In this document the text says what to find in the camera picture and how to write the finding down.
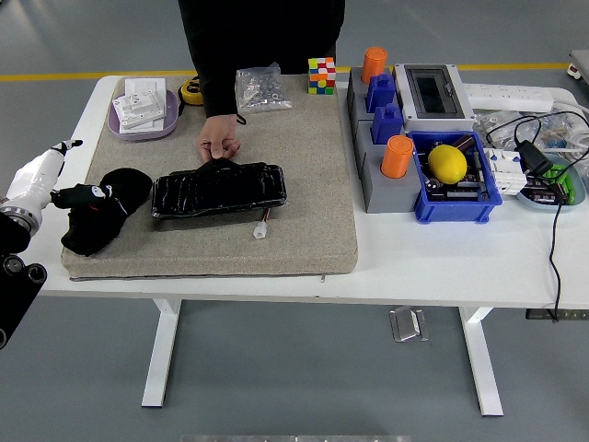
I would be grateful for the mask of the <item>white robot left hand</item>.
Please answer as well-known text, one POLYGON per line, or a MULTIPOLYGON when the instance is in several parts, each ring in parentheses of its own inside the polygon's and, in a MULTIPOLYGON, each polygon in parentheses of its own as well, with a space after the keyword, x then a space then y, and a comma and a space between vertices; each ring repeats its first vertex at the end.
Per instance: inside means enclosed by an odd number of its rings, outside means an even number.
POLYGON ((49 203, 66 209, 118 197, 124 188, 120 183, 54 189, 67 152, 82 144, 82 140, 62 141, 19 169, 9 187, 7 201, 1 204, 1 213, 40 222, 41 212, 49 203))

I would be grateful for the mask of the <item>person's right hand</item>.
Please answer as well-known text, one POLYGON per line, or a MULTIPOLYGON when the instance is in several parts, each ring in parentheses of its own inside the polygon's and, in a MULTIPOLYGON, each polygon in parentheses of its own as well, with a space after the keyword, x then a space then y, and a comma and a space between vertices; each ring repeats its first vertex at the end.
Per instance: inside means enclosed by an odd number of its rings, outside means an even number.
POLYGON ((235 114, 208 117, 196 138, 196 148, 204 162, 234 157, 241 147, 236 138, 235 114))

